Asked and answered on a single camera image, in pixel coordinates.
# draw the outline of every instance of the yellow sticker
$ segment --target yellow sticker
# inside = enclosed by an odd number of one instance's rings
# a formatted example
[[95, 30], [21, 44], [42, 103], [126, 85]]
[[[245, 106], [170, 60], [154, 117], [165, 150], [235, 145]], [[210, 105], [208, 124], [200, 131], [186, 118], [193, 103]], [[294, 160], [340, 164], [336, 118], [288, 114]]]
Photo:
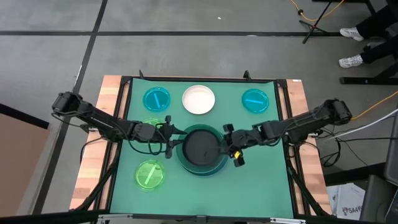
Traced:
[[235, 152], [235, 154], [234, 154], [234, 157], [235, 157], [235, 159], [237, 159], [237, 158], [239, 158], [239, 156], [241, 155], [241, 153], [240, 152]]

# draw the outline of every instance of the cable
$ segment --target cable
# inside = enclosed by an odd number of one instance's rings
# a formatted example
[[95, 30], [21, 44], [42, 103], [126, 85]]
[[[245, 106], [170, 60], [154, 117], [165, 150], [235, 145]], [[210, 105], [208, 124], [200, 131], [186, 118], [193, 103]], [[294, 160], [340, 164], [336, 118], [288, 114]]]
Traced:
[[344, 143], [347, 145], [348, 149], [350, 149], [350, 151], [354, 154], [354, 156], [357, 159], [359, 159], [365, 166], [367, 166], [367, 167], [369, 166], [361, 158], [359, 158], [359, 156], [353, 151], [353, 149], [349, 146], [349, 144], [347, 142], [344, 142]]
[[375, 105], [371, 106], [369, 109], [367, 109], [366, 111], [363, 111], [362, 113], [360, 113], [359, 115], [351, 118], [351, 120], [355, 120], [358, 119], [359, 117], [361, 117], [362, 115], [366, 114], [367, 112], [369, 112], [371, 109], [377, 107], [378, 105], [380, 105], [382, 102], [388, 100], [389, 98], [392, 98], [393, 96], [395, 96], [396, 94], [398, 94], [398, 91], [396, 91], [395, 93], [391, 94], [390, 96], [385, 97], [384, 99], [382, 99], [381, 101], [377, 102]]
[[305, 144], [309, 144], [309, 145], [311, 145], [311, 146], [315, 147], [315, 148], [318, 150], [318, 155], [320, 155], [320, 154], [321, 154], [321, 151], [319, 150], [318, 146], [316, 146], [315, 144], [313, 144], [313, 143], [310, 143], [310, 142], [307, 142], [307, 141], [304, 141], [304, 143], [305, 143]]
[[[385, 120], [390, 119], [390, 118], [395, 118], [395, 116], [390, 116], [390, 117], [388, 117], [388, 118], [384, 118], [384, 119], [381, 120], [381, 121], [385, 121]], [[336, 133], [334, 133], [334, 134], [344, 133], [344, 132], [351, 131], [351, 130], [354, 130], [354, 129], [357, 129], [357, 128], [362, 128], [363, 126], [366, 126], [366, 124], [360, 125], [360, 126], [358, 126], [358, 127], [356, 127], [356, 128], [349, 128], [349, 129], [347, 129], [347, 130], [345, 130], [345, 131], [338, 131], [338, 132], [336, 132]]]
[[142, 151], [136, 149], [134, 146], [132, 146], [131, 141], [128, 140], [129, 137], [127, 136], [127, 133], [126, 133], [118, 124], [116, 124], [115, 122], [113, 122], [113, 121], [111, 121], [111, 120], [109, 120], [109, 121], [110, 121], [113, 125], [115, 125], [115, 127], [117, 127], [117, 128], [120, 130], [120, 132], [122, 132], [122, 134], [123, 134], [124, 137], [126, 138], [126, 141], [129, 143], [130, 147], [131, 147], [134, 151], [136, 151], [136, 152], [138, 152], [138, 153], [141, 153], [141, 154], [154, 155], [154, 156], [159, 155], [161, 152], [165, 152], [165, 151], [152, 152], [152, 148], [150, 148], [150, 146], [149, 146], [149, 152], [142, 152]]
[[347, 139], [347, 140], [338, 140], [339, 142], [349, 142], [349, 141], [358, 141], [358, 140], [382, 140], [382, 139], [390, 139], [395, 140], [398, 138], [391, 138], [391, 137], [380, 137], [380, 138], [357, 138], [357, 139]]
[[384, 117], [378, 119], [377, 121], [373, 121], [372, 123], [370, 123], [370, 124], [368, 124], [368, 125], [365, 125], [365, 126], [363, 126], [363, 127], [360, 127], [360, 128], [357, 128], [357, 129], [354, 129], [354, 130], [351, 130], [351, 131], [348, 131], [348, 132], [346, 132], [346, 133], [339, 134], [339, 135], [337, 135], [337, 136], [333, 136], [333, 137], [331, 137], [331, 138], [328, 138], [327, 141], [329, 141], [329, 140], [331, 140], [331, 139], [334, 139], [334, 138], [342, 137], [342, 136], [347, 135], [347, 134], [354, 133], [354, 132], [356, 132], [356, 131], [359, 131], [359, 130], [362, 130], [362, 129], [365, 129], [365, 128], [368, 128], [368, 127], [370, 127], [370, 126], [372, 126], [372, 125], [374, 125], [374, 124], [376, 124], [376, 123], [378, 123], [378, 122], [380, 122], [380, 121], [386, 119], [387, 117], [389, 117], [390, 115], [396, 113], [397, 111], [398, 111], [398, 109], [395, 109], [393, 112], [391, 112], [391, 113], [385, 115]]
[[[324, 128], [324, 129], [326, 129], [326, 130], [324, 130], [325, 132], [327, 132], [327, 133], [331, 134], [332, 136], [334, 136], [333, 133], [329, 132], [330, 130], [328, 130], [327, 128]], [[329, 166], [324, 166], [324, 167], [330, 167], [330, 166], [336, 164], [337, 161], [340, 159], [340, 155], [341, 155], [341, 144], [340, 144], [340, 141], [341, 141], [341, 139], [340, 139], [340, 138], [336, 138], [335, 140], [336, 140], [336, 142], [337, 142], [337, 144], [338, 144], [338, 152], [329, 154], [329, 155], [327, 155], [327, 156], [333, 157], [334, 154], [337, 154], [337, 157], [336, 157], [336, 159], [333, 161], [332, 164], [330, 164]], [[344, 141], [343, 141], [343, 143], [345, 143], [345, 144], [347, 145], [348, 149], [354, 154], [354, 156], [355, 156], [359, 161], [361, 161], [366, 167], [368, 167], [368, 165], [367, 165], [367, 164], [366, 164], [366, 163], [353, 151], [353, 149], [349, 146], [349, 144], [348, 144], [347, 142], [344, 142]]]
[[71, 124], [71, 123], [69, 123], [69, 122], [66, 122], [66, 121], [64, 121], [63, 119], [59, 118], [55, 113], [51, 113], [51, 116], [52, 116], [53, 118], [55, 118], [55, 119], [61, 121], [62, 123], [68, 124], [68, 125], [73, 126], [73, 127], [78, 127], [78, 128], [80, 128], [80, 125]]
[[81, 149], [80, 149], [80, 164], [81, 164], [81, 161], [83, 160], [83, 152], [85, 151], [85, 147], [86, 147], [87, 145], [89, 145], [89, 144], [95, 142], [95, 141], [100, 140], [100, 139], [104, 139], [104, 138], [103, 138], [103, 137], [99, 137], [98, 139], [94, 139], [94, 140], [88, 141], [88, 142], [86, 142], [86, 143], [81, 147]]
[[[297, 11], [300, 13], [300, 15], [301, 15], [305, 20], [310, 21], [310, 22], [315, 22], [315, 21], [318, 20], [318, 19], [309, 19], [309, 18], [307, 18], [306, 16], [304, 16], [303, 10], [300, 9], [300, 8], [298, 7], [298, 5], [296, 4], [296, 2], [294, 2], [293, 0], [290, 0], [290, 1], [294, 4], [294, 6], [296, 7]], [[337, 6], [335, 6], [330, 12], [326, 13], [325, 15], [323, 15], [321, 19], [326, 18], [326, 17], [328, 17], [330, 14], [332, 14], [333, 11], [336, 10], [343, 2], [344, 2], [344, 0], [341, 0], [340, 3], [337, 4]]]

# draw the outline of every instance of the blue petri dish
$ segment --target blue petri dish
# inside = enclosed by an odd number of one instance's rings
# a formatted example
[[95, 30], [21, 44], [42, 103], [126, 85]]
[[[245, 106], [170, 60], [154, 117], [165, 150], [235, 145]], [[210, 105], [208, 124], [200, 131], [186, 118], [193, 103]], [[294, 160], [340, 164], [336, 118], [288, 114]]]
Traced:
[[146, 91], [143, 102], [148, 110], [161, 112], [170, 105], [170, 94], [165, 88], [154, 87]]
[[250, 89], [243, 93], [242, 104], [252, 113], [263, 113], [269, 106], [268, 96], [261, 90]]

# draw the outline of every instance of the tripod stand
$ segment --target tripod stand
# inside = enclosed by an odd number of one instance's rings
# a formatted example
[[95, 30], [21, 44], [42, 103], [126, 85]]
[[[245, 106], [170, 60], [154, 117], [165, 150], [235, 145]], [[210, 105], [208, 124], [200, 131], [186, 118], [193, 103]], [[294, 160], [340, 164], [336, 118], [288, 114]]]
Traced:
[[[303, 42], [302, 42], [303, 44], [305, 44], [305, 43], [307, 42], [308, 38], [310, 38], [311, 34], [312, 34], [315, 30], [318, 30], [318, 31], [320, 31], [320, 32], [322, 32], [322, 33], [324, 33], [324, 34], [328, 34], [327, 31], [324, 31], [323, 29], [318, 28], [317, 25], [318, 25], [319, 21], [322, 19], [322, 17], [323, 17], [323, 15], [325, 14], [325, 12], [328, 10], [328, 8], [329, 8], [331, 2], [332, 2], [332, 1], [329, 1], [328, 5], [327, 5], [326, 8], [323, 10], [322, 14], [319, 16], [319, 18], [317, 19], [317, 21], [315, 22], [314, 25], [309, 24], [309, 23], [307, 23], [307, 22], [305, 22], [305, 21], [299, 20], [299, 23], [304, 24], [304, 25], [308, 26], [308, 28], [310, 28], [310, 31], [308, 32], [307, 36], [305, 36], [305, 38], [304, 38], [304, 40], [303, 40]], [[300, 10], [298, 11], [298, 14], [299, 14], [299, 15], [301, 15], [301, 13], [303, 13], [303, 10], [302, 10], [302, 9], [300, 9]]]

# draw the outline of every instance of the wooden table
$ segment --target wooden table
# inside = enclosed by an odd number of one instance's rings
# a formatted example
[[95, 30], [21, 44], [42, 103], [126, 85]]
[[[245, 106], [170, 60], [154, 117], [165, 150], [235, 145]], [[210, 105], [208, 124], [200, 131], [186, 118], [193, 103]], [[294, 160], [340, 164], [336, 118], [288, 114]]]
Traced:
[[[119, 86], [121, 81], [120, 75], [105, 75], [104, 80], [99, 92], [98, 101], [96, 107], [100, 110], [107, 112], [108, 114], [114, 114], [116, 98], [119, 92]], [[287, 86], [289, 91], [290, 105], [293, 116], [308, 111], [307, 101], [305, 99], [305, 93], [301, 80], [287, 80]], [[127, 98], [128, 88], [127, 85], [123, 89], [123, 97], [121, 103], [121, 109], [119, 110], [119, 117], [123, 117], [124, 104]], [[285, 99], [282, 88], [279, 88], [280, 102], [283, 111], [284, 119], [287, 118], [287, 110], [285, 105]], [[98, 132], [89, 133], [87, 141], [97, 139], [100, 135]], [[307, 142], [316, 144], [314, 138], [308, 138]], [[72, 196], [70, 208], [76, 208], [79, 206], [84, 199], [90, 194], [95, 185], [98, 183], [101, 173], [101, 167], [104, 161], [104, 154], [106, 148], [106, 141], [99, 140], [86, 146], [81, 162], [80, 170], [78, 173], [75, 191]], [[111, 159], [116, 144], [113, 144]], [[315, 200], [322, 206], [322, 208], [331, 213], [329, 204], [328, 193], [326, 191], [325, 180], [323, 178], [322, 166], [319, 160], [318, 151], [315, 147], [304, 144], [300, 147], [300, 157], [302, 161], [302, 169], [305, 179], [305, 185], [311, 192]], [[105, 201], [109, 189], [109, 181], [104, 186], [103, 195], [100, 201], [100, 208], [105, 207]], [[295, 194], [297, 199], [298, 212], [304, 214], [304, 208], [302, 203], [302, 196], [299, 188], [295, 184]]]

